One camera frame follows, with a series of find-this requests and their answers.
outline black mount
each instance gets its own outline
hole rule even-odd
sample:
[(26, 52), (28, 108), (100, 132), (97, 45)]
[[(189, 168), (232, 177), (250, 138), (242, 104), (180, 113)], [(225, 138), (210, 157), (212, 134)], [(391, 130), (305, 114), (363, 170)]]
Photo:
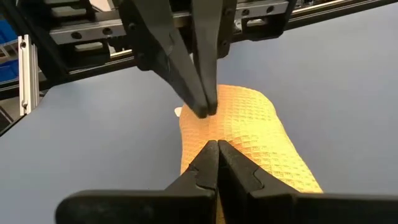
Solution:
[(398, 197), (302, 194), (226, 141), (209, 141), (163, 191), (82, 191), (57, 208), (57, 224), (397, 223)]

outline black plastic part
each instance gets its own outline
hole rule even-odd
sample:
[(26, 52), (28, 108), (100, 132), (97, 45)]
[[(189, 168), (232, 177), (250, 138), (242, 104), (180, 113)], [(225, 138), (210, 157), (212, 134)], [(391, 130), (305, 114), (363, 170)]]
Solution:
[(230, 223), (398, 223), (398, 197), (302, 194), (218, 141), (218, 187)]
[[(292, 200), (290, 196), (279, 193), (297, 193), (297, 191), (265, 172), (228, 142), (220, 140), (218, 145), (220, 147), (218, 187), (226, 222), (228, 224), (269, 223), (274, 218), (275, 221), (284, 221), (290, 211), (288, 208), (291, 207)], [(252, 192), (276, 196), (270, 199), (272, 204), (266, 202), (259, 207), (251, 195)]]
[(218, 31), (218, 58), (226, 57), (231, 45), (237, 0), (223, 0), (223, 16)]
[(192, 0), (193, 61), (206, 96), (208, 115), (217, 112), (218, 32), (223, 0)]
[(118, 8), (137, 66), (155, 71), (199, 118), (205, 118), (205, 92), (182, 36), (174, 27), (169, 2), (124, 0)]
[(116, 52), (132, 49), (127, 36), (113, 37), (112, 39), (108, 40), (108, 44), (109, 46), (112, 46)]
[(209, 141), (163, 191), (89, 190), (66, 198), (57, 224), (215, 223), (219, 150)]

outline waffle texture fabric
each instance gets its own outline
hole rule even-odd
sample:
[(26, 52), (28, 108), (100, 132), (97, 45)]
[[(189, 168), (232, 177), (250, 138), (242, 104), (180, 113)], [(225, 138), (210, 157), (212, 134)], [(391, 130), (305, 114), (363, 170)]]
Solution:
[(310, 169), (287, 136), (274, 105), (258, 91), (219, 85), (217, 114), (198, 119), (184, 105), (180, 129), (181, 173), (207, 141), (222, 139), (296, 190), (322, 193)]

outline bolt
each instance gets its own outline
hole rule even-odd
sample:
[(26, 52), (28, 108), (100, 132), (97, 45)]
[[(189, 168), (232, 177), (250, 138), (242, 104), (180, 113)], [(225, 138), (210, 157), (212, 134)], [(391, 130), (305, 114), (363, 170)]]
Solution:
[(27, 103), (25, 101), (23, 101), (21, 105), (23, 108), (25, 108), (25, 109), (27, 108)]
[(250, 14), (250, 10), (249, 9), (244, 9), (242, 11), (242, 16), (248, 16)]
[(82, 38), (81, 34), (79, 32), (73, 32), (72, 34), (70, 34), (72, 36), (73, 39), (75, 40), (80, 40)]
[(224, 10), (224, 16), (230, 16), (231, 14), (232, 14), (232, 9), (226, 8), (226, 9)]
[(130, 23), (129, 24), (129, 29), (131, 30), (131, 31), (134, 31), (135, 29), (136, 29), (136, 24), (135, 23)]
[(110, 28), (104, 28), (103, 30), (102, 30), (102, 33), (104, 34), (104, 35), (111, 35), (112, 33), (113, 33), (113, 31), (110, 29)]
[(275, 9), (274, 6), (269, 6), (269, 7), (267, 8), (267, 14), (268, 14), (268, 13), (272, 13), (274, 9)]

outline blue table surface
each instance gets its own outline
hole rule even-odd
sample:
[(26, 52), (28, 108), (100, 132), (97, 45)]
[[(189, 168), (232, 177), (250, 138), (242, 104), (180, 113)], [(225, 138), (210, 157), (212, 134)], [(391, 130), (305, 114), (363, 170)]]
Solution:
[[(326, 192), (398, 195), (398, 4), (239, 42), (220, 83), (263, 92)], [(0, 139), (0, 222), (53, 223), (84, 189), (163, 189), (178, 177), (182, 101), (129, 68), (52, 88)]]

